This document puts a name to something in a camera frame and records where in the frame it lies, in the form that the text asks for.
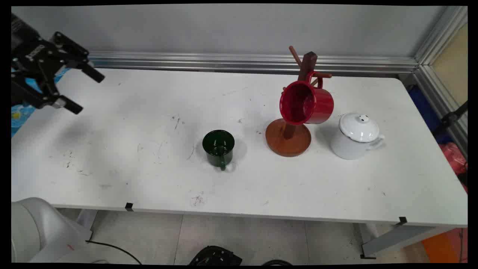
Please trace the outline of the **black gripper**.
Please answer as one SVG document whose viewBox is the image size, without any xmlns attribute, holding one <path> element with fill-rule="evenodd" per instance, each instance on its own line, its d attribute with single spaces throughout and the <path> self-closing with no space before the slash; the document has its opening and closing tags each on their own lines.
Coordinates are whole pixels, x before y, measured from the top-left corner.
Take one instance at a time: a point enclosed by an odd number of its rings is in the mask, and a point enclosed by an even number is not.
<svg viewBox="0 0 478 269">
<path fill-rule="evenodd" d="M 62 68 L 78 69 L 101 83 L 105 76 L 91 66 L 89 51 L 66 35 L 55 32 L 50 40 L 11 14 L 11 106 L 64 108 L 74 114 L 83 107 L 61 95 L 54 82 Z"/>
</svg>

